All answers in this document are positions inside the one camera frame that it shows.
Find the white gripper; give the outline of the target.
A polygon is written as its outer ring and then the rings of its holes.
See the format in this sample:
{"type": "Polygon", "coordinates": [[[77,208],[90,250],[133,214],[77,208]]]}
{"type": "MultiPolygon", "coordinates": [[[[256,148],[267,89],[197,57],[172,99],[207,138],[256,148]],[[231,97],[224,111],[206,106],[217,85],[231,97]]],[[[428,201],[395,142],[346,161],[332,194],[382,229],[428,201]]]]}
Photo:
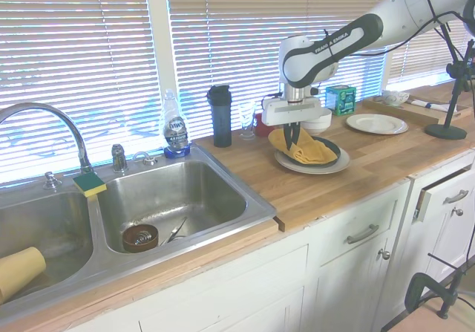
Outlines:
{"type": "Polygon", "coordinates": [[[289,151],[298,143],[302,121],[321,116],[322,107],[318,98],[306,97],[300,103],[289,103],[285,99],[272,98],[263,101],[262,122],[266,126],[284,125],[284,139],[289,151]]]}

